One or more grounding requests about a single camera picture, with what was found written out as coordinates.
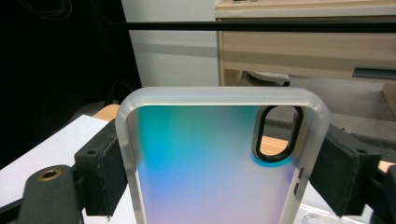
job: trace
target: dark background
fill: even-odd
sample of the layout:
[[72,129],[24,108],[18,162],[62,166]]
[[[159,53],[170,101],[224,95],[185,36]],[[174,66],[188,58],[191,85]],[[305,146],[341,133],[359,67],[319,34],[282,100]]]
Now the dark background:
[[[62,2],[24,1],[42,11]],[[82,106],[121,102],[141,87],[128,31],[106,26],[125,21],[120,0],[72,0],[64,20],[39,18],[22,2],[0,1],[0,93],[6,102],[0,169],[62,129]]]

